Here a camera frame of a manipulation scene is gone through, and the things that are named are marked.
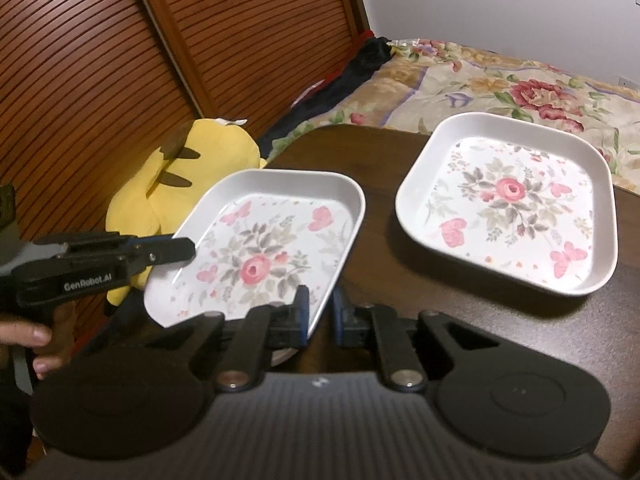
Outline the person's left hand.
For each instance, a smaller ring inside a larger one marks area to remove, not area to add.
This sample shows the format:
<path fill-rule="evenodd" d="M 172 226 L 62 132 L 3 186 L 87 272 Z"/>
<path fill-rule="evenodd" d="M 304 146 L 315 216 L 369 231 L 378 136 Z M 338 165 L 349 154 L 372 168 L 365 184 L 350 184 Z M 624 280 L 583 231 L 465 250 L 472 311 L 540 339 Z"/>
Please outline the person's left hand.
<path fill-rule="evenodd" d="M 65 322 L 55 320 L 51 326 L 24 318 L 1 318 L 1 369 L 9 365 L 10 348 L 20 346 L 35 351 L 32 366 L 38 378 L 61 368 L 68 359 L 68 330 Z"/>

